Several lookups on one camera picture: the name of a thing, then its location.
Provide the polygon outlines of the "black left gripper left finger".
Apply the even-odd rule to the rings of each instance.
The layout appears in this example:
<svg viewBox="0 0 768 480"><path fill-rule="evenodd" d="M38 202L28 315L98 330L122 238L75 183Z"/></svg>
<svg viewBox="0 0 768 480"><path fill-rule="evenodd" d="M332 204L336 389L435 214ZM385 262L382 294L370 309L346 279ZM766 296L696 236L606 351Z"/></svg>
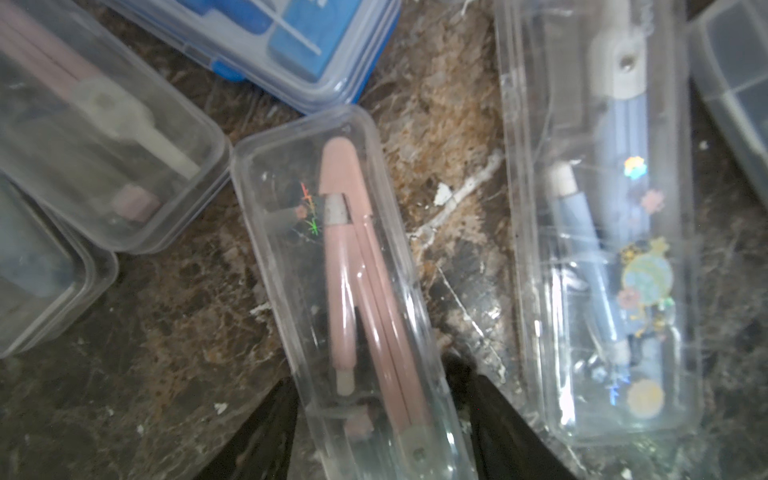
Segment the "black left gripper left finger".
<svg viewBox="0 0 768 480"><path fill-rule="evenodd" d="M298 407L294 380L282 378L195 480L287 478Z"/></svg>

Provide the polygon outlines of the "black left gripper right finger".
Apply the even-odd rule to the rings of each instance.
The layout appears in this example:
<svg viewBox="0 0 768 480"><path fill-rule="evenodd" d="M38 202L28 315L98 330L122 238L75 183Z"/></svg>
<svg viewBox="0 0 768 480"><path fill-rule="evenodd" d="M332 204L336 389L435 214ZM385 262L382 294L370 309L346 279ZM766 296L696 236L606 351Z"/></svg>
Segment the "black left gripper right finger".
<svg viewBox="0 0 768 480"><path fill-rule="evenodd" d="M480 479L576 479L486 376L470 376L468 406Z"/></svg>

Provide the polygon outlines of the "pink compass clear case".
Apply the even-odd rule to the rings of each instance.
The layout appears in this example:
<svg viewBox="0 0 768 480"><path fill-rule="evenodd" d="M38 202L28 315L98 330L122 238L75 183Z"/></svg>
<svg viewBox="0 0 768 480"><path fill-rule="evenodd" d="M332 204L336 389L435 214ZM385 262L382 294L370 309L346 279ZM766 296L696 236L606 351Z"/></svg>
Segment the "pink compass clear case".
<svg viewBox="0 0 768 480"><path fill-rule="evenodd" d="M473 478L372 117L253 135L230 172L324 476Z"/></svg>

